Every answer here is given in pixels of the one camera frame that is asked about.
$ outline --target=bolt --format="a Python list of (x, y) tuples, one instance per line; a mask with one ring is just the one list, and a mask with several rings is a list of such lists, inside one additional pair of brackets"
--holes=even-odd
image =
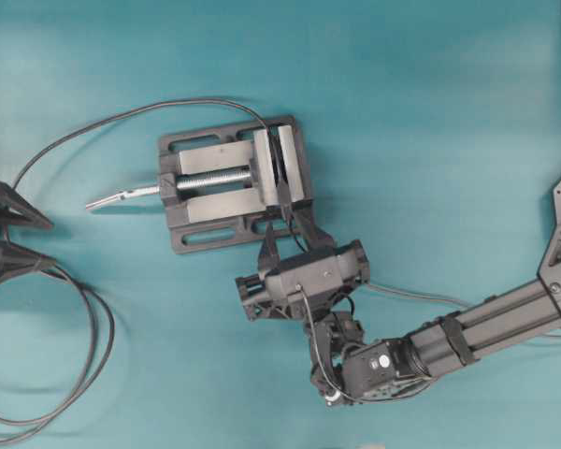
[(381, 364), (381, 367), (383, 368), (389, 368), (391, 366), (391, 359), (389, 358), (388, 355), (381, 355), (378, 358), (379, 363)]
[(551, 290), (551, 293), (561, 293), (561, 285), (558, 282), (553, 282), (549, 285), (549, 290)]

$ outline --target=wire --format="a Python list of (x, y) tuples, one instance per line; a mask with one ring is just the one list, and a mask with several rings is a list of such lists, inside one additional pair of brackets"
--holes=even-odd
[(302, 253), (306, 253), (307, 252), (306, 249), (297, 238), (297, 235), (295, 234), (295, 230), (293, 229), (294, 221), (295, 221), (294, 217), (291, 217), (291, 220), (289, 220), (289, 233), (291, 234), (291, 237), (293, 237), (293, 240), (295, 241), (299, 249), (302, 251)]
[(473, 304), (468, 303), (464, 300), (458, 299), (456, 297), (447, 297), (444, 295), (433, 295), (430, 293), (419, 293), (412, 292), (410, 290), (404, 290), (402, 288), (389, 287), (387, 285), (382, 285), (379, 283), (368, 282), (364, 284), (364, 287), (368, 290), (372, 290), (378, 293), (384, 293), (388, 295), (395, 295), (398, 297), (403, 297), (405, 299), (422, 300), (429, 302), (441, 302), (444, 304), (451, 304), (459, 309), (467, 309), (473, 307)]
[[(434, 295), (431, 293), (422, 293), (422, 292), (412, 292), (410, 290), (404, 290), (402, 288), (396, 287), (389, 287), (387, 285), (382, 285), (379, 283), (365, 283), (364, 286), (368, 290), (372, 290), (377, 293), (384, 293), (387, 295), (393, 295), (394, 297), (400, 297), (405, 299), (414, 299), (414, 300), (422, 300), (428, 302), (437, 302), (437, 303), (444, 303), (455, 306), (457, 309), (468, 309), (474, 307), (473, 304), (468, 303), (462, 299), (458, 299), (456, 297), (448, 297), (444, 295)], [(550, 340), (561, 340), (561, 335), (554, 335), (554, 334), (544, 334), (537, 336), (539, 339), (550, 339)]]
[(421, 383), (424, 383), (424, 386), (418, 390), (415, 390), (411, 393), (408, 393), (407, 395), (404, 396), (399, 396), (399, 393), (395, 393), (392, 397), (390, 398), (378, 398), (378, 399), (364, 399), (364, 398), (360, 398), (360, 399), (356, 399), (351, 397), (350, 395), (348, 395), (347, 393), (345, 393), (342, 388), (339, 388), (333, 381), (330, 380), (330, 376), (328, 376), (328, 373), (326, 372), (326, 369), (324, 367), (324, 364), (322, 363), (322, 358), (320, 357), (320, 349), (318, 347), (318, 338), (316, 337), (316, 332), (314, 329), (314, 319), (313, 316), (311, 314), (311, 308), (309, 306), (309, 298), (308, 295), (306, 294), (306, 291), (303, 289), (303, 287), (301, 285), (297, 285), (297, 290), (301, 292), (301, 295), (303, 297), (303, 302), (304, 305), (306, 306), (306, 314), (308, 316), (308, 321), (309, 321), (309, 328), (311, 329), (311, 339), (312, 339), (312, 343), (313, 343), (313, 347), (314, 347), (314, 353), (316, 354), (316, 360), (318, 362), (318, 366), (320, 367), (320, 371), (324, 377), (324, 379), (326, 380), (326, 382), (333, 387), (335, 390), (337, 390), (343, 397), (347, 398), (348, 400), (352, 401), (352, 402), (365, 402), (365, 403), (377, 403), (377, 402), (392, 402), (395, 400), (403, 400), (403, 399), (409, 399), (409, 398), (413, 398), (417, 395), (419, 395), (420, 393), (422, 393), (423, 391), (425, 391), (428, 387), (430, 387), (430, 385), (432, 385), (435, 380), (430, 380), (430, 381), (421, 381)]
[[(94, 383), (95, 379), (97, 379), (99, 374), (102, 372), (112, 352), (112, 346), (114, 343), (114, 335), (115, 335), (115, 321), (112, 311), (110, 310), (110, 307), (108, 306), (106, 301), (104, 301), (104, 299), (102, 299), (98, 294), (96, 294), (96, 292), (89, 286), (82, 285), (76, 280), (74, 280), (63, 268), (56, 266), (54, 267), (54, 269), (56, 270), (56, 272), (46, 270), (46, 271), (41, 271), (41, 273), (53, 279), (57, 279), (73, 285), (81, 295), (83, 302), (86, 306), (86, 309), (88, 311), (88, 315), (90, 317), (90, 323), (91, 323), (91, 341), (90, 341), (90, 350), (88, 353), (88, 357), (81, 371), (81, 375), (79, 376), (77, 382), (75, 383), (75, 386), (73, 387), (69, 395), (66, 397), (66, 399), (52, 412), (44, 414), (38, 418), (27, 419), (27, 420), (11, 420), (0, 416), (0, 424), (4, 424), (8, 426), (36, 425), (35, 427), (25, 430), (22, 433), (13, 435), (8, 438), (1, 439), (0, 446), (6, 444), (12, 444), (14, 442), (22, 442), (24, 440), (28, 440), (29, 438), (36, 435), (42, 428), (44, 428), (50, 422), (52, 422), (54, 419), (60, 416), (62, 412), (64, 412), (78, 398), (80, 398), (81, 395), (83, 395), (87, 391), (87, 389)], [(102, 309), (104, 310), (104, 312), (108, 317), (108, 324), (109, 324), (108, 343), (106, 349), (104, 350), (104, 353), (97, 367), (93, 371), (93, 374), (90, 375), (89, 377), (88, 374), (92, 362), (94, 361), (95, 347), (97, 344), (97, 319), (92, 304), (90, 303), (89, 299), (85, 295), (85, 292), (89, 293), (102, 307)]]
[(92, 131), (96, 128), (104, 126), (105, 124), (117, 122), (117, 121), (123, 120), (123, 119), (128, 119), (130, 117), (142, 114), (144, 112), (149, 112), (151, 110), (160, 109), (160, 108), (170, 108), (170, 107), (173, 107), (173, 106), (186, 106), (186, 105), (220, 105), (220, 106), (227, 106), (229, 108), (243, 110), (244, 112), (247, 112), (248, 114), (250, 114), (259, 124), (262, 125), (262, 127), (268, 133), (270, 133), (270, 129), (269, 129), (268, 125), (266, 124), (264, 119), (258, 113), (256, 113), (253, 109), (250, 109), (246, 106), (240, 105), (239, 103), (236, 103), (234, 101), (225, 100), (223, 98), (213, 98), (213, 97), (212, 98), (185, 98), (185, 99), (179, 99), (179, 100), (161, 101), (161, 102), (158, 102), (158, 103), (153, 103), (151, 105), (142, 106), (142, 107), (135, 108), (135, 109), (130, 109), (130, 110), (127, 110), (125, 112), (121, 112), (119, 114), (111, 115), (111, 116), (109, 116), (105, 119), (98, 120), (97, 122), (90, 123), (87, 126), (84, 126), (80, 129), (78, 129), (77, 131), (73, 131), (72, 133), (64, 136), (63, 138), (59, 138), (59, 139), (53, 141), (50, 145), (48, 145), (46, 148), (44, 148), (43, 150), (38, 152), (34, 157), (32, 157), (29, 160), (29, 162), (27, 162), (27, 164), (25, 164), (25, 166), (21, 169), (21, 171), (19, 172), (19, 174), (15, 178), (14, 182), (12, 183), (12, 188), (15, 189), (15, 190), (17, 189), (17, 187), (19, 186), (19, 183), (21, 182), (22, 177), (25, 176), (25, 174), (29, 171), (29, 169), (39, 159), (41, 159), (47, 153), (52, 151), (54, 148), (59, 147), (60, 145), (62, 145), (63, 143), (67, 142), (68, 140), (70, 140), (72, 138), (77, 138), (77, 137), (79, 137), (79, 136), (81, 136), (85, 133), (88, 133), (88, 132), (90, 132), (90, 131)]

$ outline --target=black cable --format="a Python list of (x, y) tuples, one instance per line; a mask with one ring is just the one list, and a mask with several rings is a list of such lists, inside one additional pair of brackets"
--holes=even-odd
[[(59, 147), (60, 145), (64, 144), (68, 140), (71, 140), (73, 138), (77, 138), (77, 137), (79, 137), (79, 136), (81, 136), (85, 133), (88, 133), (88, 132), (90, 132), (90, 131), (92, 131), (96, 128), (99, 128), (101, 126), (104, 126), (106, 124), (117, 122), (117, 121), (123, 120), (123, 119), (127, 119), (127, 118), (133, 117), (135, 115), (144, 113), (144, 112), (148, 112), (148, 111), (151, 111), (151, 110), (154, 110), (154, 109), (167, 108), (167, 107), (173, 107), (173, 106), (183, 106), (183, 105), (220, 105), (220, 106), (227, 106), (227, 107), (230, 107), (230, 108), (243, 110), (243, 111), (249, 113), (259, 124), (262, 125), (262, 127), (268, 132), (268, 134), (270, 134), (270, 129), (267, 126), (266, 122), (254, 110), (252, 110), (250, 108), (247, 108), (243, 105), (240, 105), (239, 103), (235, 103), (233, 101), (225, 100), (225, 99), (222, 99), (222, 98), (188, 98), (188, 99), (168, 100), (168, 101), (153, 103), (151, 105), (147, 105), (147, 106), (143, 106), (143, 107), (139, 107), (139, 108), (135, 108), (135, 109), (130, 109), (130, 110), (127, 110), (126, 112), (115, 114), (115, 115), (109, 116), (105, 119), (99, 120), (97, 122), (90, 123), (87, 126), (84, 126), (84, 127), (80, 128), (80, 129), (78, 129), (78, 130), (76, 130), (76, 131), (74, 131), (74, 132), (72, 132), (72, 133), (70, 133), (70, 134), (68, 134), (68, 135), (66, 135), (62, 138), (59, 138), (59, 139), (53, 141), (50, 145), (48, 145), (47, 147), (42, 149), (40, 152), (38, 152), (36, 155), (34, 155), (27, 162), (27, 164), (25, 164), (25, 166), (17, 174), (14, 182), (12, 183), (12, 188), (14, 190), (17, 189), (17, 187), (19, 186), (22, 178), (25, 176), (25, 174), (27, 174), (27, 172), (31, 169), (31, 167), (34, 164), (37, 163), (37, 161), (39, 161), (42, 157), (44, 157), (50, 151), (52, 151), (53, 149), (55, 149), (55, 148)], [(271, 144), (273, 146), (275, 145), (274, 144), (274, 139), (271, 139)], [(5, 235), (6, 241), (10, 242), (10, 235), (8, 233), (8, 227), (7, 226), (5, 227), (4, 235)], [(78, 380), (75, 383), (73, 389), (71, 390), (69, 395), (66, 397), (66, 399), (58, 407), (56, 407), (52, 412), (46, 413), (42, 416), (39, 416), (38, 418), (26, 419), (26, 420), (12, 420), (12, 419), (7, 419), (7, 418), (4, 418), (4, 417), (0, 416), (0, 424), (3, 424), (3, 425), (16, 426), (16, 427), (18, 427), (18, 426), (26, 427), (26, 426), (36, 425), (35, 427), (33, 427), (29, 430), (26, 430), (26, 431), (24, 431), (20, 434), (1, 439), (0, 440), (0, 446), (5, 445), (5, 444), (11, 444), (11, 443), (14, 443), (14, 442), (21, 442), (21, 441), (27, 440), (27, 439), (31, 438), (32, 436), (36, 435), (37, 432), (39, 432), (42, 428), (44, 428), (51, 421), (53, 421), (58, 416), (60, 416), (60, 414), (62, 414), (68, 407), (70, 407), (70, 405), (72, 405), (83, 393), (85, 393), (85, 391), (87, 391), (87, 389), (95, 381), (97, 376), (100, 374), (100, 372), (102, 371), (102, 369), (106, 365), (106, 362), (108, 361), (108, 358), (109, 358), (110, 353), (112, 351), (112, 345), (113, 345), (113, 342), (114, 342), (114, 334), (115, 334), (115, 322), (114, 322), (114, 316), (112, 315), (112, 311), (110, 310), (106, 301), (104, 301), (104, 299), (102, 299), (98, 294), (96, 294), (96, 292), (91, 287), (89, 287), (88, 285), (81, 284), (80, 282), (74, 280), (63, 268), (55, 267), (54, 269), (55, 269), (55, 271), (44, 270), (44, 271), (41, 271), (41, 273), (50, 277), (50, 278), (52, 278), (52, 279), (67, 282), (67, 283), (73, 285), (78, 290), (79, 294), (81, 295), (81, 297), (83, 299), (83, 302), (84, 302), (84, 304), (87, 308), (87, 311), (89, 313), (90, 323), (91, 323), (90, 350), (89, 350), (88, 356), (86, 358), (86, 362), (85, 362), (85, 365), (83, 367), (83, 370), (81, 371), (81, 375), (78, 377)], [(93, 372), (93, 374), (89, 378), (88, 378), (88, 374), (89, 374), (92, 362), (94, 361), (95, 348), (96, 348), (96, 344), (97, 344), (97, 319), (96, 319), (96, 316), (95, 316), (94, 309), (93, 309), (90, 301), (88, 300), (87, 296), (85, 295), (86, 292), (89, 293), (91, 296), (93, 296), (94, 299), (104, 309), (106, 315), (108, 316), (108, 322), (109, 322), (108, 344), (107, 344), (106, 350), (105, 350), (98, 366), (96, 367), (95, 371)]]
[(104, 126), (105, 124), (117, 122), (118, 120), (128, 119), (129, 117), (133, 117), (135, 115), (139, 115), (139, 114), (142, 114), (144, 112), (149, 112), (149, 111), (154, 110), (154, 109), (170, 108), (170, 107), (173, 107), (173, 106), (186, 106), (186, 105), (220, 105), (220, 106), (227, 106), (229, 108), (235, 108), (235, 109), (243, 110), (244, 112), (247, 112), (248, 114), (250, 114), (259, 124), (261, 124), (262, 127), (268, 132), (268, 134), (270, 133), (270, 129), (269, 129), (268, 125), (266, 124), (264, 119), (258, 113), (256, 113), (253, 109), (250, 109), (246, 106), (240, 105), (239, 103), (236, 103), (234, 101), (225, 100), (223, 98), (186, 98), (186, 99), (179, 99), (179, 100), (161, 101), (161, 102), (158, 102), (158, 103), (153, 103), (151, 105), (142, 106), (142, 107), (135, 108), (135, 109), (130, 109), (130, 110), (127, 110), (126, 112), (121, 112), (119, 114), (111, 115), (111, 116), (109, 116), (105, 119), (98, 120), (97, 122), (90, 123), (87, 126), (83, 126), (82, 128), (78, 129), (77, 131), (73, 131), (72, 133), (64, 136), (63, 138), (59, 138), (59, 139), (53, 141), (50, 145), (48, 145), (46, 148), (44, 148), (43, 150), (38, 152), (34, 157), (32, 157), (29, 160), (29, 162), (25, 165), (25, 167), (22, 168), (22, 170), (19, 172), (19, 174), (15, 178), (15, 181), (12, 183), (12, 188), (15, 189), (15, 190), (17, 189), (17, 187), (19, 186), (19, 182), (21, 182), (22, 177), (25, 176), (25, 173), (27, 173), (27, 171), (29, 171), (29, 169), (39, 159), (41, 159), (43, 156), (45, 156), (48, 152), (52, 151), (54, 148), (62, 145), (63, 143), (67, 142), (68, 140), (70, 140), (72, 138), (77, 138), (77, 137), (79, 137), (79, 136), (81, 136), (85, 133), (88, 133), (88, 132), (90, 132), (90, 131), (92, 131), (96, 128)]
[[(108, 343), (106, 346), (106, 349), (100, 359), (100, 362), (98, 363), (97, 367), (95, 368), (93, 374), (89, 377), (87, 377), (87, 374), (89, 374), (89, 367), (91, 366), (92, 362), (93, 362), (93, 357), (92, 359), (89, 361), (89, 366), (86, 363), (86, 366), (84, 367), (84, 376), (81, 380), (81, 382), (77, 382), (76, 383), (76, 387), (73, 389), (73, 391), (71, 392), (71, 394), (69, 394), (69, 396), (61, 403), (61, 405), (59, 405), (56, 409), (54, 409), (54, 411), (52, 411), (51, 413), (47, 413), (39, 418), (36, 419), (31, 419), (31, 420), (24, 420), (24, 421), (15, 421), (15, 420), (9, 420), (6, 418), (2, 418), (0, 417), (0, 423), (1, 424), (6, 424), (6, 425), (10, 425), (10, 426), (28, 426), (28, 425), (34, 425), (37, 424), (37, 426), (30, 428), (29, 430), (26, 430), (22, 433), (13, 435), (11, 437), (8, 438), (4, 438), (0, 440), (0, 446), (2, 445), (6, 445), (6, 444), (12, 444), (14, 442), (22, 442), (24, 440), (27, 440), (31, 437), (33, 437), (34, 435), (36, 435), (42, 428), (44, 428), (45, 426), (47, 426), (49, 423), (51, 423), (54, 419), (56, 419), (58, 416), (60, 416), (68, 407), (70, 407), (78, 398), (80, 398), (81, 395), (83, 395), (87, 389), (94, 383), (95, 379), (97, 379), (97, 377), (99, 376), (99, 374), (102, 372), (104, 366), (106, 365), (110, 354), (112, 352), (112, 346), (114, 343), (114, 335), (115, 335), (115, 321), (114, 321), (114, 316), (112, 314), (112, 311), (110, 310), (110, 307), (108, 306), (108, 304), (106, 303), (106, 301), (104, 301), (104, 299), (102, 299), (98, 294), (96, 294), (96, 292), (90, 288), (87, 285), (81, 285), (79, 282), (77, 282), (75, 279), (73, 279), (63, 268), (60, 267), (55, 267), (54, 269), (56, 269), (56, 272), (54, 271), (50, 271), (50, 270), (46, 270), (46, 271), (42, 271), (42, 274), (45, 274), (53, 279), (57, 279), (63, 282), (67, 282), (71, 285), (73, 285), (77, 291), (79, 292), (79, 294), (81, 295), (81, 297), (83, 298), (84, 303), (87, 306), (88, 309), (88, 313), (90, 314), (91, 320), (94, 321), (95, 320), (95, 312), (93, 310), (93, 307), (91, 305), (91, 303), (89, 302), (87, 296), (85, 295), (85, 292), (89, 293), (90, 295), (93, 296), (93, 298), (98, 302), (98, 304), (100, 304), (100, 306), (102, 307), (102, 309), (104, 310), (104, 312), (106, 313), (107, 317), (108, 317), (108, 324), (109, 324), (109, 331), (108, 331)], [(97, 330), (94, 329), (93, 327), (93, 332), (92, 332), (92, 341), (93, 343), (96, 343), (96, 341), (94, 340), (94, 330), (95, 330), (95, 336), (97, 337)]]
[(293, 240), (295, 241), (295, 243), (297, 244), (297, 246), (299, 247), (299, 249), (303, 252), (306, 253), (306, 249), (304, 248), (304, 246), (301, 244), (301, 242), (299, 241), (299, 239), (297, 238), (297, 235), (295, 234), (295, 230), (293, 229), (293, 222), (295, 221), (295, 218), (291, 217), (291, 220), (289, 220), (289, 234), (291, 234), (291, 237), (293, 237)]

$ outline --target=robotic arm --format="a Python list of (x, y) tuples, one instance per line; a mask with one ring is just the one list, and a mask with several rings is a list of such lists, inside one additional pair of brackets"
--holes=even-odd
[(445, 374), (561, 328), (561, 181), (553, 198), (556, 228), (535, 281), (404, 337), (365, 344), (352, 312), (332, 310), (369, 282), (369, 263), (358, 240), (336, 248), (303, 217), (295, 222), (309, 250), (281, 261), (269, 227), (258, 274), (237, 279), (243, 307), (250, 320), (304, 321), (311, 382), (328, 406), (410, 398)]

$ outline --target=gray cable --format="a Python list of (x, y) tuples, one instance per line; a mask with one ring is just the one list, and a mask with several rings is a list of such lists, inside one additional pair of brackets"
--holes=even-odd
[[(390, 287), (387, 285), (382, 285), (379, 283), (369, 282), (365, 283), (364, 287), (368, 290), (372, 290), (377, 293), (383, 293), (385, 295), (392, 295), (394, 297), (401, 297), (405, 299), (414, 299), (414, 300), (421, 300), (421, 301), (428, 301), (428, 302), (440, 302), (443, 304), (453, 305), (456, 308), (468, 309), (474, 307), (473, 304), (468, 303), (462, 299), (458, 299), (456, 297), (448, 297), (445, 295), (434, 295), (431, 293), (422, 293), (422, 292), (412, 292), (410, 290), (405, 290), (402, 288)], [(537, 336), (539, 339), (550, 339), (550, 340), (561, 340), (561, 335), (554, 335), (554, 334), (544, 334)]]
[[(65, 282), (68, 282), (68, 283), (72, 284), (78, 290), (79, 294), (84, 298), (84, 301), (87, 300), (87, 297), (85, 296), (85, 292), (88, 292), (100, 304), (100, 306), (105, 311), (105, 313), (108, 317), (108, 324), (109, 324), (108, 343), (107, 343), (106, 349), (105, 349), (105, 351), (102, 355), (102, 358), (100, 359), (100, 362), (98, 363), (97, 367), (93, 371), (93, 374), (89, 378), (87, 378), (83, 384), (79, 385), (79, 387), (74, 392), (74, 394), (69, 395), (69, 397), (67, 397), (67, 399), (59, 407), (57, 407), (57, 409), (54, 410), (54, 412), (48, 413), (47, 415), (44, 415), (43, 417), (37, 418), (37, 419), (41, 420), (37, 426), (35, 426), (35, 427), (33, 427), (29, 430), (26, 430), (22, 433), (19, 433), (17, 435), (13, 435), (11, 437), (1, 439), (0, 440), (0, 446), (7, 445), (7, 444), (12, 444), (12, 443), (15, 443), (15, 442), (22, 442), (24, 440), (27, 440), (27, 439), (33, 437), (34, 435), (36, 435), (37, 432), (39, 432), (42, 428), (44, 428), (49, 423), (51, 423), (54, 419), (56, 419), (58, 416), (60, 416), (60, 414), (62, 412), (64, 412), (68, 407), (70, 407), (94, 383), (95, 379), (97, 379), (99, 374), (102, 372), (102, 370), (103, 370), (104, 366), (106, 365), (106, 362), (108, 361), (108, 359), (110, 357), (110, 354), (112, 352), (112, 345), (114, 343), (114, 335), (115, 335), (115, 321), (114, 321), (114, 316), (112, 315), (112, 311), (110, 310), (110, 307), (108, 306), (106, 301), (104, 301), (104, 299), (102, 299), (98, 294), (96, 294), (96, 292), (93, 289), (89, 288), (86, 285), (81, 285), (80, 283), (75, 281), (62, 268), (56, 267), (55, 269), (57, 269), (57, 271), (59, 271), (60, 274), (54, 273), (52, 271), (43, 271), (42, 273), (47, 275), (47, 276), (50, 276), (53, 279), (58, 279), (60, 281), (65, 281)], [(5, 418), (0, 418), (0, 420), (12, 421), (12, 420), (6, 420)]]
[(441, 302), (444, 304), (451, 304), (459, 309), (467, 309), (469, 307), (473, 307), (473, 304), (466, 302), (462, 299), (458, 299), (456, 297), (447, 297), (445, 295), (433, 295), (430, 293), (412, 292), (411, 290), (389, 287), (387, 285), (382, 285), (374, 282), (365, 283), (364, 287), (366, 287), (368, 290), (372, 290), (378, 293), (394, 295), (397, 297), (403, 297), (405, 299), (419, 299), (422, 301)]

